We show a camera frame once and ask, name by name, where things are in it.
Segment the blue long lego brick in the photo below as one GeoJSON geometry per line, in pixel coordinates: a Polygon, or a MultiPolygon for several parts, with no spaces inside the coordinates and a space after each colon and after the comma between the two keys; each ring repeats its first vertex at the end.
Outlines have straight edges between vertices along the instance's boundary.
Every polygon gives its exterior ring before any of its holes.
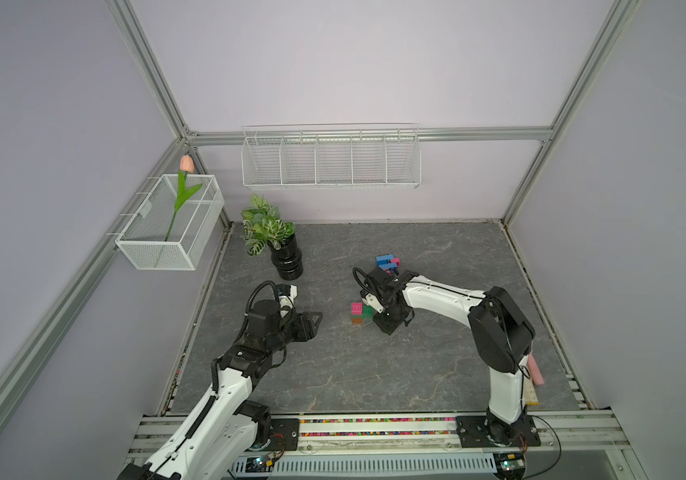
{"type": "Polygon", "coordinates": [[[394,272],[399,267],[397,267],[394,263],[392,263],[393,258],[395,258],[395,256],[392,254],[377,256],[376,257],[376,264],[383,271],[394,272]]]}

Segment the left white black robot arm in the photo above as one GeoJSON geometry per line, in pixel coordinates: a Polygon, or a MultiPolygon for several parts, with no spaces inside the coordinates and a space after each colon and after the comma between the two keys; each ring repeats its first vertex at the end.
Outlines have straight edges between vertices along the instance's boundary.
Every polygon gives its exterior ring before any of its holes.
{"type": "Polygon", "coordinates": [[[292,343],[318,333],[321,312],[299,312],[287,296],[250,302],[243,331],[211,365],[211,384],[181,425],[142,465],[121,479],[220,479],[251,447],[270,442],[271,413],[252,401],[258,383],[292,343]]]}

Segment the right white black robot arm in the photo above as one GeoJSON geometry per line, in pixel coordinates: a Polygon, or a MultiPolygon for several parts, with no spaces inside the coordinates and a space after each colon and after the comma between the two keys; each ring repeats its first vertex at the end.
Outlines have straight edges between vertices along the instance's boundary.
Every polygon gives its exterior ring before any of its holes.
{"type": "Polygon", "coordinates": [[[408,325],[417,310],[454,320],[472,332],[476,351],[489,368],[487,434],[497,444],[521,439],[531,430],[524,400],[524,378],[535,329],[502,287],[469,290],[431,280],[412,271],[367,273],[352,269],[365,305],[385,334],[408,325]]]}

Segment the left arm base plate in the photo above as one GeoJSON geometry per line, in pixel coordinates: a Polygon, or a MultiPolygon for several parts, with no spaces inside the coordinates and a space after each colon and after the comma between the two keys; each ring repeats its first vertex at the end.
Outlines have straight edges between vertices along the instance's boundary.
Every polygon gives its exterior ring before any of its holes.
{"type": "Polygon", "coordinates": [[[300,440],[300,421],[295,417],[272,418],[257,424],[257,436],[250,451],[296,451],[300,440]]]}

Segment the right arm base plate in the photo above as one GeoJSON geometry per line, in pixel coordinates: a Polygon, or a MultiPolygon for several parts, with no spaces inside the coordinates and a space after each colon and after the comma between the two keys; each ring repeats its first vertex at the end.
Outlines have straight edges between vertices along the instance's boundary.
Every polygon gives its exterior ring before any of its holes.
{"type": "Polygon", "coordinates": [[[538,447],[541,439],[533,419],[524,412],[513,424],[494,415],[456,417],[456,432],[462,448],[538,447]]]}

